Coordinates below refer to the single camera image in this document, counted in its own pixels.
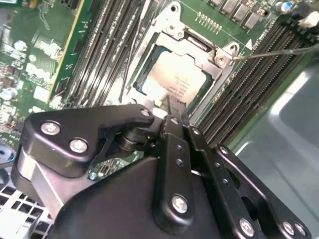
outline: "capacitor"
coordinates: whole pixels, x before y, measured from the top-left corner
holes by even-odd
[[[9,101],[14,99],[17,95],[18,91],[15,88],[7,88],[0,93],[0,98]]]
[[[275,5],[276,11],[281,14],[287,14],[291,10],[292,6],[293,5],[289,1],[279,1]]]

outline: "resistor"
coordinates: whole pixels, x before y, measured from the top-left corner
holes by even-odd
[[[206,22],[206,21],[207,21],[207,16],[204,17],[204,21],[201,23],[201,25],[203,25],[204,22]]]
[[[202,16],[200,16],[200,21],[198,23],[201,23],[201,21],[203,21],[205,18],[205,15],[203,14]]]
[[[209,22],[210,22],[210,18],[207,19],[205,27],[207,27],[207,24],[208,24],[208,27],[209,27]]]
[[[209,23],[209,25],[210,25],[210,30],[212,30],[212,29],[213,29],[213,24],[214,24],[214,21],[213,21],[213,20],[211,20],[211,21],[210,21],[210,23]]]
[[[195,21],[197,21],[200,18],[200,16],[201,16],[201,12],[198,12]]]

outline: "hole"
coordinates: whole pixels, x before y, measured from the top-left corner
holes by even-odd
[[[233,174],[231,171],[229,171],[228,169],[227,169],[227,171],[228,171],[228,173],[229,173],[229,175],[230,175],[230,177],[231,177],[231,180],[234,182],[234,184],[235,184],[235,187],[237,188],[237,189],[239,189],[239,187],[240,187],[240,181],[239,181],[239,179],[235,176],[235,174]]]
[[[40,232],[46,232],[46,230],[48,229],[49,224],[45,223],[45,222],[39,222],[38,226],[36,227],[36,230],[40,231]]]
[[[176,160],[176,164],[177,164],[178,166],[180,166],[180,167],[182,167],[182,166],[184,165],[183,160],[181,160],[181,159],[179,159],[179,158]]]
[[[20,202],[15,202],[11,208],[17,209],[19,205],[20,205]]]
[[[41,215],[42,212],[43,212],[43,210],[40,208],[33,208],[31,215],[37,217],[37,216]]]
[[[236,45],[232,45],[232,46],[230,47],[230,50],[231,50],[231,52],[237,51],[237,46],[236,46]]]
[[[176,5],[173,5],[173,6],[171,6],[171,8],[170,8],[170,10],[171,10],[172,12],[176,12],[177,9],[178,9],[178,7],[177,7]]]
[[[176,146],[176,149],[177,149],[178,151],[183,151],[182,146],[180,146],[179,144]]]
[[[23,213],[29,213],[31,209],[32,209],[32,206],[23,203],[21,207],[19,208],[19,211]]]
[[[33,223],[34,220],[35,220],[35,219],[33,219],[33,218],[27,218],[25,221],[28,222],[28,223]]]
[[[43,235],[39,234],[39,233],[32,233],[30,239],[42,239]]]
[[[0,205],[4,205],[8,201],[8,199],[9,198],[6,198],[6,197],[0,195]]]
[[[223,183],[225,184],[225,185],[229,185],[229,182],[228,182],[228,180],[226,179],[226,178],[223,178]]]
[[[29,198],[29,197],[28,197],[28,198],[26,198],[26,201],[27,201],[27,202],[30,202],[30,203],[35,203],[35,201],[34,201],[34,200],[32,200],[32,199],[31,199],[31,198]]]
[[[24,199],[25,198],[25,194],[22,193],[19,198],[20,199]]]
[[[221,168],[220,163],[215,163],[216,168]]]
[[[12,187],[6,187],[6,188],[2,191],[2,193],[7,194],[7,195],[10,195],[10,196],[11,196],[14,192],[15,192],[15,189],[12,188]]]

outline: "electronic component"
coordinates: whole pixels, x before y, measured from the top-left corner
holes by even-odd
[[[14,85],[14,80],[11,80],[9,78],[3,78],[0,80],[2,82],[2,87],[3,88],[9,88]]]
[[[7,88],[0,93],[0,98],[9,101],[14,99],[17,95],[18,91],[15,88]]]
[[[239,8],[236,10],[233,17],[236,21],[242,21],[245,18],[248,11],[249,8],[247,6],[240,4]]]
[[[222,7],[222,11],[226,14],[231,14],[234,10],[238,0],[227,0],[224,6]]]
[[[211,6],[219,6],[223,0],[209,0]]]
[[[289,1],[279,1],[276,3],[275,8],[280,14],[287,14],[291,10],[292,6],[293,5]]]
[[[253,29],[256,23],[259,21],[259,19],[260,17],[257,14],[252,12],[247,18],[247,20],[245,21],[244,27],[249,30]]]

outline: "bolt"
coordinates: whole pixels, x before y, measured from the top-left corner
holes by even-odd
[[[215,62],[219,66],[224,66],[227,63],[226,56],[220,55],[215,57]]]
[[[288,232],[290,235],[293,236],[295,234],[293,227],[289,223],[283,222],[283,226],[286,232]]]
[[[83,153],[88,149],[88,145],[81,139],[74,139],[70,142],[70,148],[76,153]]]
[[[303,236],[306,235],[306,232],[305,232],[304,228],[303,228],[299,223],[295,223],[295,226],[296,226],[297,230],[298,230]]]
[[[96,174],[96,172],[92,171],[89,173],[89,179],[91,179],[92,181],[94,181],[97,177],[98,175]]]
[[[174,124],[178,124],[178,120],[176,118],[170,118],[170,120],[174,123]]]
[[[180,196],[175,195],[171,199],[171,203],[173,204],[173,207],[176,211],[179,213],[186,213],[188,209],[187,202]]]
[[[147,110],[145,110],[145,109],[141,109],[141,113],[142,113],[142,115],[144,115],[144,116],[150,116],[150,115],[151,115],[150,112],[147,111]]]
[[[220,149],[220,151],[221,151],[223,154],[228,154],[227,149],[224,148],[223,146],[221,146],[219,149]]]
[[[41,125],[41,130],[45,134],[56,135],[60,132],[60,126],[53,122],[47,122]]]
[[[251,226],[251,224],[246,220],[246,219],[240,219],[239,220],[239,225],[241,230],[243,230],[243,232],[249,236],[249,237],[253,237],[254,236],[254,229]]]
[[[197,135],[200,134],[200,132],[199,132],[198,129],[196,129],[196,128],[193,128],[193,132],[194,132],[195,134],[197,134]]]

